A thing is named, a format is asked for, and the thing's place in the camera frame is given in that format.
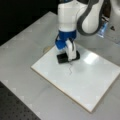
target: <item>gray table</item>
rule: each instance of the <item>gray table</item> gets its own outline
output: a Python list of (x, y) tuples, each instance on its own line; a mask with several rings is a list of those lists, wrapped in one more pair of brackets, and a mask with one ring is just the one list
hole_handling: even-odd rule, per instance
[[(120, 78), (92, 114), (85, 111), (30, 67), (46, 46), (54, 45), (57, 16), (51, 12), (0, 47), (0, 81), (42, 120), (119, 120)], [(120, 65), (120, 47), (98, 36), (77, 42)]]

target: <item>black object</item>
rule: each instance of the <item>black object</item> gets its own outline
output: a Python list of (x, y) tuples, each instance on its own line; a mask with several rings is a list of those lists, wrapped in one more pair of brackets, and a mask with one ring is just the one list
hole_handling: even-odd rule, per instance
[[(80, 59), (80, 54), (78, 51), (76, 51), (76, 55), (77, 57), (75, 59), (73, 59), (72, 61), (75, 61), (75, 60), (79, 60)], [(66, 63), (66, 62), (70, 62), (68, 61), (68, 56), (66, 53), (63, 53), (63, 54), (60, 54), (60, 55), (57, 55), (57, 59), (58, 59), (58, 63), (61, 64), (61, 63)]]
[(83, 4), (88, 4), (89, 0), (77, 0), (78, 2), (80, 3), (83, 3)]
[(0, 120), (40, 120), (0, 82)]

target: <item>blue robot part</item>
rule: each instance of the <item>blue robot part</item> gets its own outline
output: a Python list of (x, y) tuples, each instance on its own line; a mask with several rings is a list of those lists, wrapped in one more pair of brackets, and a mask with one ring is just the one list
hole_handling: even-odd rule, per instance
[(76, 30), (72, 32), (62, 32), (59, 31), (59, 37), (56, 38), (55, 44), (59, 50), (66, 47), (66, 40), (71, 38), (74, 40), (76, 38)]

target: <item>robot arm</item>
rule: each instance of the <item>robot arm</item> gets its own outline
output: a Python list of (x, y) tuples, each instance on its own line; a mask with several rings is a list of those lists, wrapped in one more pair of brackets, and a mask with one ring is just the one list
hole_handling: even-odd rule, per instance
[(76, 30), (85, 36), (93, 35), (99, 30), (104, 3), (105, 0), (60, 1), (58, 5), (59, 35), (55, 43), (59, 50), (66, 51), (64, 62), (79, 59), (74, 43)]

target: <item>white board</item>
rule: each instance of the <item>white board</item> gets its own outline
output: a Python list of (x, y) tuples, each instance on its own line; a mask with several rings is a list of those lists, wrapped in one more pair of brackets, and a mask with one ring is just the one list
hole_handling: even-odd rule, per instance
[(120, 73), (120, 67), (77, 45), (81, 58), (72, 63), (59, 64), (54, 46), (32, 69), (92, 112)]

